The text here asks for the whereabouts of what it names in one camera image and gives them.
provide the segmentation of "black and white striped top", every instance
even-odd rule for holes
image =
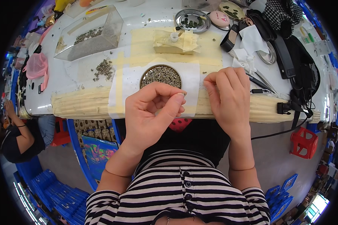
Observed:
[[[205,223],[270,224],[260,188],[240,191],[197,152],[163,150],[138,165],[123,194],[97,191],[86,201],[85,225],[154,225],[163,216]]]

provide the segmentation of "pink strap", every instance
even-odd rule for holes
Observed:
[[[44,74],[44,83],[41,84],[41,91],[45,90],[45,88],[46,88],[46,86],[48,84],[48,79],[49,79],[49,75],[47,75],[46,72],[45,72],[45,74]]]

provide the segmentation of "metal ring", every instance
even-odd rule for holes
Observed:
[[[179,76],[179,79],[180,79],[180,88],[179,89],[182,89],[182,87],[183,87],[183,80],[182,80],[182,77],[180,76],[179,72],[176,69],[174,69],[173,67],[171,67],[169,65],[165,65],[165,64],[157,64],[157,65],[151,66],[147,70],[145,70],[145,72],[143,73],[143,75],[142,75],[142,77],[140,78],[140,81],[139,81],[139,89],[141,89],[144,76],[149,72],[149,70],[151,70],[153,68],[156,68],[156,67],[159,67],[159,66],[168,67],[168,68],[174,70],[177,73],[177,75]]]

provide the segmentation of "small white cup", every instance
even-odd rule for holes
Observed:
[[[173,32],[173,33],[170,34],[170,40],[171,40],[172,42],[177,42],[177,41],[178,41],[178,38],[179,38],[178,33]]]

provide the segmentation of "hand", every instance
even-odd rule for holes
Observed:
[[[186,92],[166,83],[153,82],[125,100],[124,142],[144,151],[155,144],[175,117],[184,112]]]
[[[12,119],[12,117],[14,115],[16,115],[15,113],[15,109],[14,109],[14,105],[13,102],[11,100],[6,100],[4,102],[4,109],[6,110],[8,116]]]
[[[209,94],[213,115],[224,132],[231,139],[242,135],[250,137],[250,81],[244,69],[223,68],[208,74],[203,84]]]

